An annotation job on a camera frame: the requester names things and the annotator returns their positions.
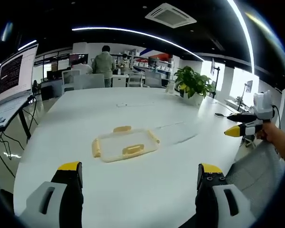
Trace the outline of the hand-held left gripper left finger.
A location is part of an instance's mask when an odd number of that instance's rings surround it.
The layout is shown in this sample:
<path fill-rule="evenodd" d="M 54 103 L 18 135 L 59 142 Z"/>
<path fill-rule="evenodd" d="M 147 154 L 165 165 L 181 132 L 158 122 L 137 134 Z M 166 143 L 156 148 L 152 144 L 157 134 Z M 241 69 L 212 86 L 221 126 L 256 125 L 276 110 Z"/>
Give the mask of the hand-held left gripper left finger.
<path fill-rule="evenodd" d="M 82 188 L 82 163 L 65 163 L 29 195 L 19 218 L 28 228 L 81 228 Z"/>

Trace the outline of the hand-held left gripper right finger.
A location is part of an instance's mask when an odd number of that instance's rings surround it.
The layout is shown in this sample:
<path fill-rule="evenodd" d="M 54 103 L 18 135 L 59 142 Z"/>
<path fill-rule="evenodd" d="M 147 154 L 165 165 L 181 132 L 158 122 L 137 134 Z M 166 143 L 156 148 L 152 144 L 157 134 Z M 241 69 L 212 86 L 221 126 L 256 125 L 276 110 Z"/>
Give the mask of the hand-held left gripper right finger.
<path fill-rule="evenodd" d="M 210 164 L 199 164 L 195 205 L 198 228 L 249 228 L 256 220 L 250 201 Z"/>

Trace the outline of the person's right hand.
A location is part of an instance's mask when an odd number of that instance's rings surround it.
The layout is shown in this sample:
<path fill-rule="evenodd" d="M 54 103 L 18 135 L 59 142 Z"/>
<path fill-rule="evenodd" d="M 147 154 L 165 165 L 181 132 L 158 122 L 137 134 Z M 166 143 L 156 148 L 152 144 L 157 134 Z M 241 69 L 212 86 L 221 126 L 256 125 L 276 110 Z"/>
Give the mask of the person's right hand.
<path fill-rule="evenodd" d="M 256 133 L 257 139 L 266 140 L 272 143 L 276 149 L 281 149 L 283 147 L 284 136 L 284 132 L 272 122 L 263 123 L 262 130 Z"/>

